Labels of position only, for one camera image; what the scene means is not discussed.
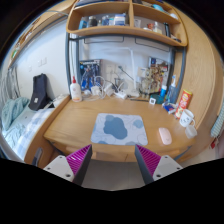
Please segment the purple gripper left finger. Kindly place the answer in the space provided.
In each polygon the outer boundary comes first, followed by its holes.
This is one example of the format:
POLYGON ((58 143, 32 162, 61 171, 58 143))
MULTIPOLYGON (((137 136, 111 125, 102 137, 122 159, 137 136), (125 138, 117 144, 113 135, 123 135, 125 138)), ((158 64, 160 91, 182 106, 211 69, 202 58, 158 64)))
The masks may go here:
POLYGON ((44 170, 81 186, 91 157, 92 145, 87 145, 68 156, 56 157, 44 170))

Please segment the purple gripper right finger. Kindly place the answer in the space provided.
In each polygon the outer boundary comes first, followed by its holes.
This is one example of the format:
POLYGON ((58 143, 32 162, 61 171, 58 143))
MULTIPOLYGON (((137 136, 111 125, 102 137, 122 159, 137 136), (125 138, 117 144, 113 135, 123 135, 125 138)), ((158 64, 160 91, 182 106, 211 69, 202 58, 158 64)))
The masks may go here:
POLYGON ((170 156, 159 156, 140 145, 135 146, 135 157, 145 184, 150 184, 182 169, 170 156))

